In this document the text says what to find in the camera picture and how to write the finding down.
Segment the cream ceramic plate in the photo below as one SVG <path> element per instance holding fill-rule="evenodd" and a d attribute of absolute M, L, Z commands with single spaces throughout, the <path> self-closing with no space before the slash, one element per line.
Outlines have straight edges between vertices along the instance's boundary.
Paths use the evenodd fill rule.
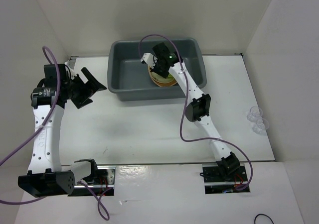
<path fill-rule="evenodd" d="M 168 84 L 170 82 L 173 82 L 174 81 L 174 77 L 171 76 L 171 75 L 168 75 L 166 78 L 162 77 L 162 76 L 159 76 L 157 74 L 155 74 L 153 76 L 154 80 L 160 84 Z"/>

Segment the woven bamboo fan-shaped basket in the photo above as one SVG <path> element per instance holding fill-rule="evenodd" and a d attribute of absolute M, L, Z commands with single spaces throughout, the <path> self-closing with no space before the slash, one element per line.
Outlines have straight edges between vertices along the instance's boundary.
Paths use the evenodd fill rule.
<path fill-rule="evenodd" d="M 159 87 L 171 87 L 177 84 L 176 79 L 169 73 L 166 78 L 151 71 L 151 67 L 148 67 L 148 73 L 151 80 Z"/>

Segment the clear plastic cups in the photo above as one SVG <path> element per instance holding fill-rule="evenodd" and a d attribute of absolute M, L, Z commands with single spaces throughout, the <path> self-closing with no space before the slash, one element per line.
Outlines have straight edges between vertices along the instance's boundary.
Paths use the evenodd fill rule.
<path fill-rule="evenodd" d="M 250 108 L 249 112 L 246 115 L 246 118 L 250 122 L 255 122 L 258 119 L 262 118 L 263 110 L 258 106 L 253 106 Z"/>

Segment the green plastic plate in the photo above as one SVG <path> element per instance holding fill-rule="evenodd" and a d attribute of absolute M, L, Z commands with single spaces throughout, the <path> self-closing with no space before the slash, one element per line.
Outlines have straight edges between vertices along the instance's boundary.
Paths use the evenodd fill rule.
<path fill-rule="evenodd" d="M 157 73 L 152 72 L 151 67 L 149 67 L 149 74 L 154 80 L 156 80 L 158 82 L 162 82 L 162 83 L 167 83 L 167 82 L 170 82 L 174 79 L 174 77 L 171 74 L 168 74 L 168 76 L 166 78 L 164 78 L 164 77 L 158 75 Z"/>

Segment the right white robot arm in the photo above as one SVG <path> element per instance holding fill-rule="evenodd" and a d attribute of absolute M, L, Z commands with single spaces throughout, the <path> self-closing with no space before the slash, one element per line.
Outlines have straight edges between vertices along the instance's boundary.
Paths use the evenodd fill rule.
<path fill-rule="evenodd" d="M 209 114 L 211 97 L 204 93 L 196 84 L 181 57 L 177 52 L 171 52 L 162 42 L 153 47 L 152 53 L 144 53 L 141 61 L 146 63 L 150 71 L 167 78 L 172 75 L 186 95 L 186 106 L 183 109 L 183 118 L 194 123 L 203 130 L 209 140 L 218 171 L 217 174 L 224 181 L 231 180 L 240 167 L 240 162 L 231 151 L 213 124 Z"/>

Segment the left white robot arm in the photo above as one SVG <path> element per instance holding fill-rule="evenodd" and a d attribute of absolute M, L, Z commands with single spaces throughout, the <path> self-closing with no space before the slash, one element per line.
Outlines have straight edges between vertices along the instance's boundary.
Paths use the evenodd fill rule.
<path fill-rule="evenodd" d="M 18 177 L 18 186 L 33 197 L 70 195 L 78 182 L 94 184 L 99 179 L 94 159 L 80 159 L 66 169 L 60 162 L 60 130 L 65 104 L 71 101 L 80 109 L 92 103 L 91 97 L 96 92 L 106 90 L 87 68 L 82 68 L 81 72 L 87 82 L 65 64 L 44 65 L 45 77 L 31 93 L 38 134 L 27 174 Z"/>

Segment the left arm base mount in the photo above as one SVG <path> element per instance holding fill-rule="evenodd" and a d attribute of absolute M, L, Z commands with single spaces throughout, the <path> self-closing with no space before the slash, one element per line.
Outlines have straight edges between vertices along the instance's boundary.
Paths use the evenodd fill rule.
<path fill-rule="evenodd" d="M 114 196 L 116 166 L 98 165 L 97 176 L 91 181 L 82 180 L 98 197 Z M 69 197 L 92 197 L 93 195 L 82 185 L 76 185 Z"/>

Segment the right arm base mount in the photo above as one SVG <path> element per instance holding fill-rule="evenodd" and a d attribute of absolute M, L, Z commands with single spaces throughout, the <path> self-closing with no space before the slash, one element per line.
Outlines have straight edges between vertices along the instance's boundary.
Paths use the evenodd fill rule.
<path fill-rule="evenodd" d="M 237 187 L 245 186 L 248 182 L 246 168 L 241 165 L 240 168 L 226 178 L 219 174 L 217 164 L 204 164 L 199 175 L 203 178 L 205 194 L 232 194 L 249 193 L 250 187 L 244 190 L 237 190 Z"/>

